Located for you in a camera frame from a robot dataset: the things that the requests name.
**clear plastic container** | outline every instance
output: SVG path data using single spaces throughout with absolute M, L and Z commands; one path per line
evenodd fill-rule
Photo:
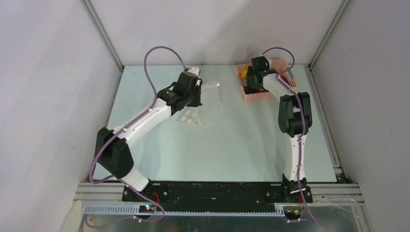
M 185 124 L 198 126 L 201 129 L 217 123 L 223 115 L 219 82 L 210 82 L 202 85 L 201 103 L 199 107 L 185 107 L 179 121 Z

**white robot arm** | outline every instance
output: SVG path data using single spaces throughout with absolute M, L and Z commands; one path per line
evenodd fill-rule
M 306 133 L 309 127 L 312 126 L 310 96 L 306 92 L 296 93 L 280 76 L 277 77 L 277 71 L 270 69 L 271 59 L 260 56 L 253 58 L 251 61 L 252 66 L 248 68 L 245 85 L 254 90 L 266 89 L 279 101 L 279 128 L 283 133 L 287 134 L 288 146 L 282 184 L 287 185 L 289 194 L 299 192 L 297 186 L 297 175 L 299 174 L 303 186 L 302 191 L 304 191 L 306 188 L 305 169 L 303 166 L 305 140 Z M 294 94 L 298 95 L 303 106 L 306 131 L 302 136 L 299 136 L 302 134 L 301 113 L 293 111 L 295 108 L 299 108 Z
M 134 166 L 129 147 L 133 146 L 154 126 L 185 106 L 202 105 L 202 79 L 199 75 L 200 69 L 196 67 L 182 72 L 177 82 L 158 92 L 154 107 L 149 105 L 147 109 L 113 130 L 105 127 L 99 130 L 95 147 L 95 156 L 100 153 L 97 162 L 115 178 L 122 179 L 137 191 L 142 191 L 147 187 L 150 180 Z M 103 149 L 104 144 L 119 132 L 121 134 Z

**black bracket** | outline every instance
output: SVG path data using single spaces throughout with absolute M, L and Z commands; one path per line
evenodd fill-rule
M 310 96 L 307 92 L 297 94 L 303 109 L 305 128 L 307 133 L 312 126 L 312 109 L 310 107 Z M 303 131 L 302 116 L 300 112 L 293 112 L 293 108 L 299 108 L 299 104 L 294 95 L 285 95 L 279 100 L 279 116 L 278 123 L 282 133 L 294 137 L 296 134 L 301 134 Z
M 171 115 L 182 110 L 185 106 L 198 107 L 202 105 L 202 79 L 197 75 L 183 71 L 179 75 L 178 81 L 172 85 L 174 86 L 172 90 L 169 87 L 158 92 L 158 98 L 166 101 L 167 105 L 171 107 Z
M 113 131 L 105 127 L 98 131 L 94 157 L 101 147 L 113 136 Z M 134 161 L 126 140 L 118 137 L 115 138 L 107 148 L 104 149 L 98 159 L 98 163 L 117 179 L 125 177 L 134 166 Z

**yellow object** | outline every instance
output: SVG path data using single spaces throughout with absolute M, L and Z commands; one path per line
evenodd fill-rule
M 241 72 L 240 77 L 241 77 L 242 83 L 245 81 L 245 78 L 246 78 L 246 74 L 247 74 L 247 73 L 248 73 L 248 69 L 245 69 L 245 70 L 243 70 L 243 71 Z

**aluminum frame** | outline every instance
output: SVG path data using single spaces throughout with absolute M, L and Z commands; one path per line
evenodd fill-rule
M 118 66 L 120 71 L 119 81 L 121 79 L 121 73 L 123 71 L 123 64 L 115 51 L 115 48 L 109 39 L 107 32 L 105 31 L 103 24 L 101 23 L 92 3 L 91 0 L 81 0 L 84 5 L 86 12 L 88 13 L 90 20 L 92 21 L 95 29 L 97 30 L 98 34 L 100 35 L 102 41 L 104 42 L 110 56 L 113 58 L 113 61 Z M 329 122 L 327 120 L 327 116 L 323 107 L 323 102 L 321 100 L 320 94 L 318 92 L 318 88 L 314 79 L 314 75 L 312 73 L 312 69 L 314 68 L 318 58 L 322 50 L 325 48 L 327 41 L 331 37 L 333 31 L 335 30 L 336 26 L 338 25 L 341 17 L 345 13 L 349 3 L 351 0 L 343 0 L 341 3 L 335 17 L 333 18 L 327 32 L 325 33 L 320 45 L 318 46 L 310 64 L 305 65 L 305 72 L 307 74 L 308 82 L 310 88 L 312 89 L 313 99 L 316 103 L 317 111 L 319 114 L 319 119 L 322 123 L 322 129 L 325 134 L 326 143 L 328 145 L 331 159 L 333 162 L 333 167 L 335 170 L 335 175 L 337 176 L 338 180 L 340 180 L 340 175 L 345 174 L 343 173 L 343 169 L 341 166 L 340 158 L 337 152 L 336 143 L 334 141 L 332 132 L 330 130 Z M 336 183 L 329 183 L 329 184 L 308 184 L 311 187 L 312 196 L 313 196 L 313 203 L 309 203 L 309 206 L 350 206 L 351 212 L 354 215 L 355 223 L 358 231 L 360 232 L 367 232 L 367 231 L 374 231 L 369 215 L 367 213 L 367 209 L 365 206 L 364 199 L 360 192 L 360 188 L 358 184 L 336 184 Z M 92 207 L 92 206 L 115 206 L 116 208 L 133 208 L 130 206 L 130 203 L 122 202 L 122 193 L 123 193 L 124 185 L 122 183 L 102 183 L 99 185 L 93 185 L 91 183 L 79 183 L 74 201 L 82 201 L 85 207 Z M 134 202 L 133 205 L 145 204 L 144 202 Z M 277 203 L 275 204 L 279 209 L 285 206 L 296 206 L 295 203 Z M 103 211 L 102 214 L 111 214 L 112 212 Z M 178 212 L 168 212 L 166 214 L 173 215 Z M 184 212 L 184 215 L 188 216 L 200 216 L 202 214 L 198 213 L 189 213 Z

